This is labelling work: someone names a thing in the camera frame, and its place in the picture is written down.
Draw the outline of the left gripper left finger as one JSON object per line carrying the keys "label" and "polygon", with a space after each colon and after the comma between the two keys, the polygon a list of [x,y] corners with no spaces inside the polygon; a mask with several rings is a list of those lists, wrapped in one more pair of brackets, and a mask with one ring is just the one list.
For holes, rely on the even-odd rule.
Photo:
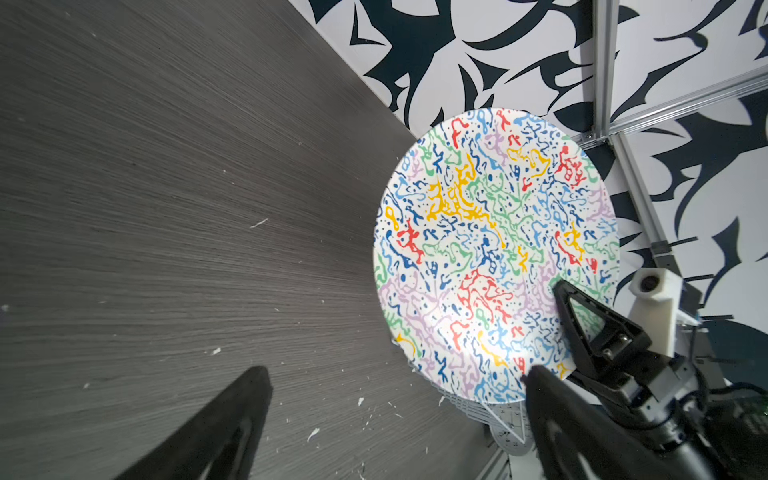
{"label": "left gripper left finger", "polygon": [[247,369],[120,479],[247,479],[273,387],[268,369]]}

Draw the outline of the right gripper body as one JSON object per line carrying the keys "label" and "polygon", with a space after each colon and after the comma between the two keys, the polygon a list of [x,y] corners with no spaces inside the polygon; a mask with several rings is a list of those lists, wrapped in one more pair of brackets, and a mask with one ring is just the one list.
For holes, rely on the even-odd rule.
{"label": "right gripper body", "polygon": [[688,445],[714,454],[704,429],[709,385],[687,358],[644,352],[600,379],[575,371],[568,381],[596,396],[608,416],[652,452],[670,456]]}

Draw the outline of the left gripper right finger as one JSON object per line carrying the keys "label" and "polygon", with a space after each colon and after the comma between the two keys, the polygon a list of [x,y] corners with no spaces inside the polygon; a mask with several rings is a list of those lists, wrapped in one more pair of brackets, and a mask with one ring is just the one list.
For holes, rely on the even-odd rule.
{"label": "left gripper right finger", "polygon": [[667,457],[577,396],[543,366],[524,378],[525,406],[548,479],[712,479],[714,464],[682,446]]}

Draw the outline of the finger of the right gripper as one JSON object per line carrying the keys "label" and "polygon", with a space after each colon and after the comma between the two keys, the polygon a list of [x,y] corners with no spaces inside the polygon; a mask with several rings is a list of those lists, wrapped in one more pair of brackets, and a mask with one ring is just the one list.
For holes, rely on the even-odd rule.
{"label": "finger of the right gripper", "polygon": [[636,323],[567,280],[553,287],[558,315],[579,373],[602,380],[651,346]]}

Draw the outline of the colourful squiggle pattern plate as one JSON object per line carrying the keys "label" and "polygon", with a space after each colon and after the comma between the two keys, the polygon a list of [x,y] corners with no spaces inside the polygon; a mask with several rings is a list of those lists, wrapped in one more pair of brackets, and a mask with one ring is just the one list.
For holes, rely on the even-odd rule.
{"label": "colourful squiggle pattern plate", "polygon": [[536,365],[575,362],[554,285],[603,304],[620,274],[613,204],[593,162],[526,112],[447,119],[407,151],[376,214],[373,266],[383,316],[415,370],[468,401],[525,396]]}

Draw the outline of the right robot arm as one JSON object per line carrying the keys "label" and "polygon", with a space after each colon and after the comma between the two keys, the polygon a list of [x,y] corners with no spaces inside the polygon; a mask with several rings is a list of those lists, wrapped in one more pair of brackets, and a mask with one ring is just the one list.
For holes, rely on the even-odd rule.
{"label": "right robot arm", "polygon": [[568,281],[555,285],[576,365],[570,379],[598,405],[558,392],[535,418],[549,477],[766,477],[767,393],[748,382],[712,388],[676,352],[676,282],[644,274],[629,316]]}

